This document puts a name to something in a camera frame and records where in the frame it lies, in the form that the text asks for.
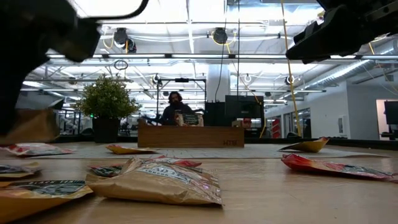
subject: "man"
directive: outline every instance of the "man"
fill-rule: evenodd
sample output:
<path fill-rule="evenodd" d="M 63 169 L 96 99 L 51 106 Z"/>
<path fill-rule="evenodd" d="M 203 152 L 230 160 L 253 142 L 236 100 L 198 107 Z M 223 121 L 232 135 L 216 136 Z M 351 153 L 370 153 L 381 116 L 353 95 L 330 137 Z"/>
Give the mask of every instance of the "man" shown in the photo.
<path fill-rule="evenodd" d="M 170 106 L 166 107 L 163 111 L 164 125 L 176 125 L 176 113 L 193 113 L 191 107 L 182 103 L 181 95 L 173 91 L 169 95 Z"/>

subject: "snack bag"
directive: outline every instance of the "snack bag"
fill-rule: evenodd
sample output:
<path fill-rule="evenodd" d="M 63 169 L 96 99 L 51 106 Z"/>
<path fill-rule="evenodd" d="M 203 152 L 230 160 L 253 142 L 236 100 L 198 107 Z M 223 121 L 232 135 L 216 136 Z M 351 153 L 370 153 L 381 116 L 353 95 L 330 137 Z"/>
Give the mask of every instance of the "snack bag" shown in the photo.
<path fill-rule="evenodd" d="M 40 171 L 39 163 L 33 162 L 24 166 L 0 165 L 0 179 L 21 178 Z"/>
<path fill-rule="evenodd" d="M 73 150 L 62 149 L 60 147 L 45 143 L 20 143 L 4 147 L 3 149 L 13 153 L 18 157 L 52 156 L 74 153 Z"/>
<path fill-rule="evenodd" d="M 100 177 L 114 177 L 119 175 L 124 164 L 113 164 L 109 166 L 89 166 L 91 170 Z"/>
<path fill-rule="evenodd" d="M 379 180 L 389 180 L 395 176 L 395 174 L 389 172 L 381 172 L 378 170 L 360 166 L 312 160 L 302 156 L 298 156 L 296 154 L 283 155 L 282 162 L 293 170 L 307 172 L 346 174 L 358 177 L 370 177 Z"/>
<path fill-rule="evenodd" d="M 41 212 L 92 192 L 84 180 L 0 182 L 0 223 Z"/>
<path fill-rule="evenodd" d="M 328 141 L 329 141 L 329 139 L 327 139 L 327 138 L 320 138 L 315 141 L 300 142 L 297 144 L 283 147 L 282 149 L 279 149 L 279 151 L 293 149 L 293 150 L 302 151 L 302 152 L 319 152 L 326 145 L 326 143 L 328 143 Z"/>
<path fill-rule="evenodd" d="M 130 159 L 116 177 L 88 175 L 94 193 L 108 197 L 168 204 L 221 205 L 218 179 L 209 172 L 168 163 Z"/>
<path fill-rule="evenodd" d="M 166 156 L 159 156 L 155 159 L 149 159 L 147 161 L 142 162 L 158 162 L 158 163 L 169 163 L 178 166 L 187 166 L 187 167 L 197 167 L 201 165 L 201 162 L 193 162 L 186 159 L 177 159 L 177 158 L 168 158 Z M 91 170 L 98 176 L 101 177 L 114 177 L 119 175 L 122 170 L 124 164 L 113 164 L 108 166 L 89 166 Z"/>
<path fill-rule="evenodd" d="M 196 126 L 203 127 L 203 116 L 197 114 L 175 114 L 175 122 L 179 126 Z"/>
<path fill-rule="evenodd" d="M 117 144 L 110 144 L 106 146 L 106 148 L 115 154 L 140 154 L 140 153 L 153 153 L 157 151 L 157 149 L 150 149 L 150 148 L 141 148 L 141 149 L 128 148 Z"/>
<path fill-rule="evenodd" d="M 187 159 L 178 159 L 178 158 L 169 158 L 165 155 L 159 156 L 155 159 L 150 159 L 148 162 L 166 162 L 169 164 L 174 164 L 178 166 L 187 166 L 187 167 L 197 167 L 201 165 L 201 162 L 193 162 Z"/>

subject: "column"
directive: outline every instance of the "column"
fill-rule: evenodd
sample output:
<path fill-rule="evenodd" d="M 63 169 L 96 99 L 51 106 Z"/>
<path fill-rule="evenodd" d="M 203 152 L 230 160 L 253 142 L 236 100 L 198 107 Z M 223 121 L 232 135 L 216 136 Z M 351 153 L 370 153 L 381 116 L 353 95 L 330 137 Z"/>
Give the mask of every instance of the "column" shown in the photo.
<path fill-rule="evenodd" d="M 231 89 L 231 72 L 228 65 L 209 65 L 207 74 L 207 102 L 217 101 L 225 102 L 225 95 L 230 95 Z"/>

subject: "wooden counter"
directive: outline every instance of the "wooden counter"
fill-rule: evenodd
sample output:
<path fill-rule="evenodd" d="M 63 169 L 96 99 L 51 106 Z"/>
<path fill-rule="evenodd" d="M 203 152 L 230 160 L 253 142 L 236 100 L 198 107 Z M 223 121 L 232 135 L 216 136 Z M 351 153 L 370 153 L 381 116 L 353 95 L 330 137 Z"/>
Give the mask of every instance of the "wooden counter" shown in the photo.
<path fill-rule="evenodd" d="M 138 128 L 138 147 L 244 147 L 244 129 L 142 125 Z"/>

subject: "wooden desk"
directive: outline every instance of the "wooden desk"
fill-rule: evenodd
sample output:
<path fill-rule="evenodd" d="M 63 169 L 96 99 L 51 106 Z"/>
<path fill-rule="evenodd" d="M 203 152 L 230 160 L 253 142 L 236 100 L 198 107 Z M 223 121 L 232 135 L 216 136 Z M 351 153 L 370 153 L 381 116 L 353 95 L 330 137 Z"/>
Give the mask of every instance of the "wooden desk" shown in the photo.
<path fill-rule="evenodd" d="M 141 125 L 138 147 L 244 147 L 244 129 Z"/>
<path fill-rule="evenodd" d="M 398 158 L 327 159 L 398 170 Z M 30 180 L 84 179 L 87 165 L 123 159 L 3 160 L 2 164 L 37 161 L 42 175 Z M 216 170 L 223 208 L 190 207 L 85 197 L 20 220 L 25 224 L 335 224 L 395 223 L 398 185 L 292 172 L 280 159 L 201 159 Z"/>

